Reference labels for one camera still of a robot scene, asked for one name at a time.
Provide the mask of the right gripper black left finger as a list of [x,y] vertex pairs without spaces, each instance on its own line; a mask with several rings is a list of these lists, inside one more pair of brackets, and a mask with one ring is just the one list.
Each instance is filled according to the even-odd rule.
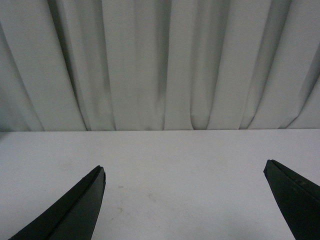
[[100,165],[84,176],[12,240],[90,240],[103,202],[106,173]]

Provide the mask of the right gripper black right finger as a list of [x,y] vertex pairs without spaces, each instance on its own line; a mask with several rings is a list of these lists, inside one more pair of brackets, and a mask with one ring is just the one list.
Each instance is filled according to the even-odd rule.
[[296,240],[320,238],[320,186],[276,160],[263,170],[274,199]]

